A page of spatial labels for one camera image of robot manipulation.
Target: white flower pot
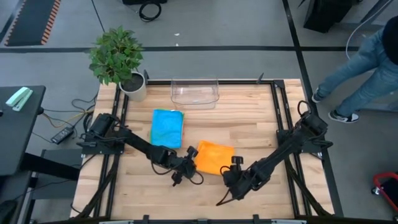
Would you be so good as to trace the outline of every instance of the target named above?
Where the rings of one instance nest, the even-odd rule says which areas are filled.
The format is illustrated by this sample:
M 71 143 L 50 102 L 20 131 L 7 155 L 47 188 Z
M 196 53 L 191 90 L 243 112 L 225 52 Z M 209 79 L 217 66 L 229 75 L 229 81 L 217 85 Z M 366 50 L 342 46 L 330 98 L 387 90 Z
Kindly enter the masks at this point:
M 142 77 L 142 85 L 140 88 L 134 91 L 126 91 L 123 89 L 122 84 L 119 83 L 120 89 L 129 96 L 129 99 L 135 102 L 142 102 L 144 101 L 145 97 L 147 96 L 147 88 L 146 88 L 146 80 L 143 74 L 139 72 L 131 72 L 133 75 L 140 75 Z

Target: orange towel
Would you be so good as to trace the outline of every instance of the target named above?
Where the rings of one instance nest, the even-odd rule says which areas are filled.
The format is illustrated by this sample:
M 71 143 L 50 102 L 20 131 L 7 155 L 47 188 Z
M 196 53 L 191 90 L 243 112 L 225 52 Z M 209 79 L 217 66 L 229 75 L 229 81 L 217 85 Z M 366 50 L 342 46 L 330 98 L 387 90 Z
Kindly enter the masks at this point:
M 195 158 L 197 170 L 209 174 L 220 174 L 222 166 L 230 166 L 234 155 L 234 147 L 217 145 L 208 141 L 200 141 L 198 155 Z

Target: yellow wire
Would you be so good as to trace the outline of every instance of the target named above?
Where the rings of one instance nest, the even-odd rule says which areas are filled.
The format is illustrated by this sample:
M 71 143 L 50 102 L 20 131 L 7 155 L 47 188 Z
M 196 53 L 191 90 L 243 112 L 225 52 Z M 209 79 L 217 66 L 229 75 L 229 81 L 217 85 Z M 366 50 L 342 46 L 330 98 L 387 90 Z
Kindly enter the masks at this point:
M 90 112 L 93 112 L 93 111 L 94 111 L 94 110 L 89 110 L 89 111 L 81 112 L 80 114 L 76 114 L 76 115 L 74 115 L 73 117 L 71 117 L 71 118 L 69 118 L 68 120 L 66 120 L 66 122 L 63 122 L 63 124 L 60 124 L 60 125 L 55 125 L 55 124 L 53 124 L 51 118 L 50 118 L 47 114 L 43 113 L 43 115 L 48 119 L 48 121 L 50 122 L 50 124 L 51 124 L 53 127 L 55 127 L 55 128 L 61 128 L 61 127 L 63 127 L 64 125 L 66 125 L 67 123 L 69 123 L 69 121 L 71 121 L 71 120 L 73 120 L 73 119 L 75 119 L 75 118 L 78 118 L 78 117 L 81 116 L 81 115 L 84 115 L 84 114 L 87 114 L 87 113 L 90 113 Z

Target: person's leg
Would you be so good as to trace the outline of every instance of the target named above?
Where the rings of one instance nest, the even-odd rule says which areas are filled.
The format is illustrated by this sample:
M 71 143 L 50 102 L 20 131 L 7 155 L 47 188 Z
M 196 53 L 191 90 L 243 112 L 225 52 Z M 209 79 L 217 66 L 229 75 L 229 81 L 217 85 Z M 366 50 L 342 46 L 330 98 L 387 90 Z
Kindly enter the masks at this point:
M 340 67 L 335 73 L 327 77 L 318 87 L 314 97 L 316 103 L 327 97 L 338 85 L 344 81 L 356 77 L 364 72 L 376 68 L 379 65 L 375 45 L 381 42 L 380 31 L 366 39 L 358 53 L 351 60 Z
M 349 117 L 375 98 L 395 90 L 398 90 L 398 65 L 387 59 L 358 90 L 337 107 L 336 112 L 340 116 Z

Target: red object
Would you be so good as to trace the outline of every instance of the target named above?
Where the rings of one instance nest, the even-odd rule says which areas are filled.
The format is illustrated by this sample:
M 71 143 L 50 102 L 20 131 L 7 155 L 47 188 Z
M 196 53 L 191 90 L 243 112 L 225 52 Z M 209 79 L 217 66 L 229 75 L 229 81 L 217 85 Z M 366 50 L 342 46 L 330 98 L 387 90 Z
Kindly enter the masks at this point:
M 394 172 L 386 172 L 383 174 L 375 175 L 373 177 L 374 185 L 380 190 L 381 194 L 383 194 L 383 196 L 387 199 L 388 203 L 394 208 L 394 210 L 398 212 L 397 205 L 395 205 L 395 203 L 391 200 L 388 194 L 381 188 L 381 183 L 379 181 L 379 179 L 381 178 L 394 178 L 395 180 L 398 180 L 398 175 Z

